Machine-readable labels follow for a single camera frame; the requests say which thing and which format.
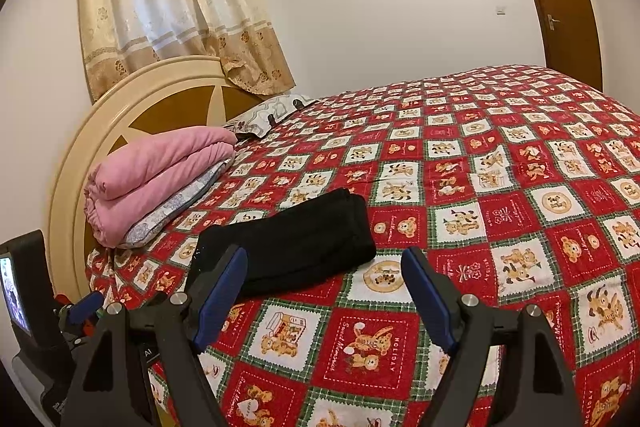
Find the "black pants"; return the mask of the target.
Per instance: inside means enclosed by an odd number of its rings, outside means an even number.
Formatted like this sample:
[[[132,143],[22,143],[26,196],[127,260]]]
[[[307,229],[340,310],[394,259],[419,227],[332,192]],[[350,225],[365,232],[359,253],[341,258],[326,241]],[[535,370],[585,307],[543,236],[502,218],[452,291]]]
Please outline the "black pants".
[[[211,225],[198,234],[186,288],[213,270],[231,245],[247,252],[241,299],[302,291],[355,271],[376,255],[367,202],[346,188],[264,219]]]

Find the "white patterned pillow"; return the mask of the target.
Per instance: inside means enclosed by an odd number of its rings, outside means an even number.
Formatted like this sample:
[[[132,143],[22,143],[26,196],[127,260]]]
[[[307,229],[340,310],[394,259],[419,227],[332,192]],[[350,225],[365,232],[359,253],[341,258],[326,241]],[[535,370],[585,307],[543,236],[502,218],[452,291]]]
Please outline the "white patterned pillow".
[[[250,134],[262,139],[277,124],[316,102],[316,98],[303,94],[277,95],[228,120],[224,127],[236,135]]]

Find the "cream wooden headboard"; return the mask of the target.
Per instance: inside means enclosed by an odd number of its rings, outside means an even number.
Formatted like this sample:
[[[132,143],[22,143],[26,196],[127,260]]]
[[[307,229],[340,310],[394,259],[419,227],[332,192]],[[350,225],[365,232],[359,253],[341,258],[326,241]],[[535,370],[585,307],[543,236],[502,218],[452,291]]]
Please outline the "cream wooden headboard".
[[[217,57],[174,57],[145,66],[91,107],[70,141],[52,184],[47,262],[54,291],[76,301],[89,292],[85,261],[96,241],[84,215],[84,186],[94,165],[147,135],[191,126],[221,126],[261,96],[235,86]]]

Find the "grey patterned pillow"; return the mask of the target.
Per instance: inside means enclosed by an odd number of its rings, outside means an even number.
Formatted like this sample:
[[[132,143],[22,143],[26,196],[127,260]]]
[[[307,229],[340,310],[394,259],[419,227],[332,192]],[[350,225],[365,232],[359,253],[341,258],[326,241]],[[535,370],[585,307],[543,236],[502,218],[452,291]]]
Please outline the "grey patterned pillow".
[[[162,202],[156,209],[133,225],[117,248],[126,251],[126,249],[136,249],[151,243],[160,234],[165,225],[168,225],[183,210],[186,210],[194,202],[201,199],[228,170],[233,161],[234,156],[231,156],[226,160],[217,162],[190,184],[171,195],[165,202]]]

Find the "brown wooden door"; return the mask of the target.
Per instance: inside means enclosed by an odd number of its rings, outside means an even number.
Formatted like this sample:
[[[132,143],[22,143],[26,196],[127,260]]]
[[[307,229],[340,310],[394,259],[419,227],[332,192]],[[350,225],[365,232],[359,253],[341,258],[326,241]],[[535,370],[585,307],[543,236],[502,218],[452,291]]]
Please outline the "brown wooden door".
[[[591,0],[534,0],[549,68],[603,89],[600,42]],[[551,31],[547,15],[560,22]]]

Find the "red patchwork bedspread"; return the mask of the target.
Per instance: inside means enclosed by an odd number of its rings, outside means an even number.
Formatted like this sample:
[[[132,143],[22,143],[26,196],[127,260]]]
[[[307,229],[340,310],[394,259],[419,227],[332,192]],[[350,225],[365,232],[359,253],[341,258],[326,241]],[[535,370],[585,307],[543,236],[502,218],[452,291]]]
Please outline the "red patchwork bedspread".
[[[186,285],[198,236],[346,188],[374,258],[232,307],[200,361],[233,426],[414,426],[448,357],[400,274],[418,246],[489,306],[535,303],[587,426],[634,426],[639,390],[639,117],[539,66],[343,92],[241,145],[232,168],[148,246],[87,259],[107,301]]]

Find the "pink folded blanket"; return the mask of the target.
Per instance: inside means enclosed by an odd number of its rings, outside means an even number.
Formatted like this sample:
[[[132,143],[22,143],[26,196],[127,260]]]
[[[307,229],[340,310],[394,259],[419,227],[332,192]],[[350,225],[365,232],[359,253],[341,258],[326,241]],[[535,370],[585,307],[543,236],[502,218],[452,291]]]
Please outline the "pink folded blanket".
[[[149,135],[108,154],[84,188],[93,236],[104,247],[119,246],[166,199],[231,158],[236,142],[228,129],[194,126]]]

